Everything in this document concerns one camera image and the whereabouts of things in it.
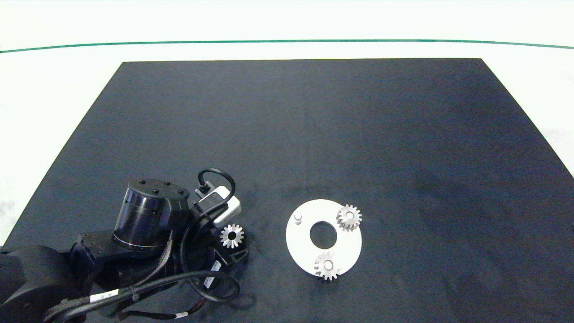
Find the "metal gear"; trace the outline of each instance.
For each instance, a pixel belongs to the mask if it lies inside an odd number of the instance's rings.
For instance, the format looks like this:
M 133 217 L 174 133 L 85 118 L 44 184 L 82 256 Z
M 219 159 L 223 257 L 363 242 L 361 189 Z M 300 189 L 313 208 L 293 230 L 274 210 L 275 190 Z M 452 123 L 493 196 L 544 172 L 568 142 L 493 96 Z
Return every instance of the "metal gear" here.
M 360 211 L 353 205 L 349 204 L 341 207 L 337 213 L 337 223 L 339 227 L 346 231 L 353 231 L 360 225 L 361 214 Z
M 337 279 L 339 275 L 340 268 L 333 261 L 334 253 L 323 253 L 317 257 L 315 260 L 315 272 L 316 275 L 323 277 L 325 280 Z
M 239 246 L 243 239 L 243 234 L 243 228 L 239 225 L 231 224 L 223 228 L 219 237 L 224 247 L 233 249 Z

